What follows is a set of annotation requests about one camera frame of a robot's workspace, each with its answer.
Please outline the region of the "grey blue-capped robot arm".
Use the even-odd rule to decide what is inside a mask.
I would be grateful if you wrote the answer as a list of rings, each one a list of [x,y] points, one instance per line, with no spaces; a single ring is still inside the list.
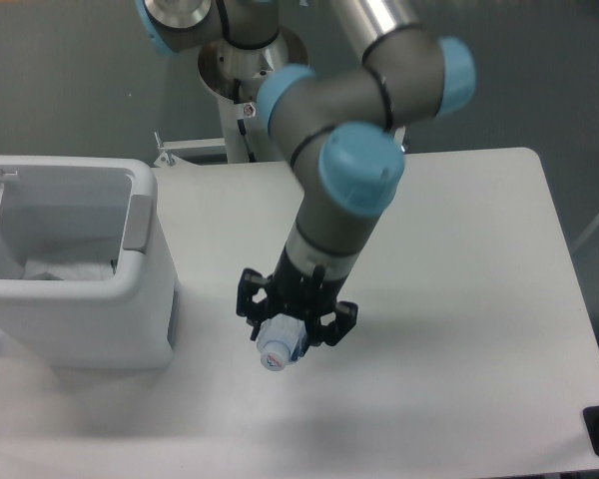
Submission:
[[[275,271],[246,269],[237,313],[261,353],[287,361],[336,345],[357,307],[338,294],[405,167],[396,129],[462,108],[474,93],[468,47],[435,39],[407,1],[335,1],[359,58],[330,80],[291,59],[276,1],[140,1],[153,45],[212,51],[212,90],[251,100],[268,140],[290,165],[303,199]]]

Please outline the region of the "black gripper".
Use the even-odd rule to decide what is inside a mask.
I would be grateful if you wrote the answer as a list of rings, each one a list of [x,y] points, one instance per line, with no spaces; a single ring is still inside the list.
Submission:
[[[338,302],[345,275],[326,279],[301,272],[283,250],[272,276],[264,277],[258,271],[245,268],[238,283],[236,314],[252,328],[250,340],[256,340],[266,320],[283,313],[306,322],[309,346],[336,346],[355,326],[358,305],[350,301]],[[328,324],[321,318],[334,313]]]

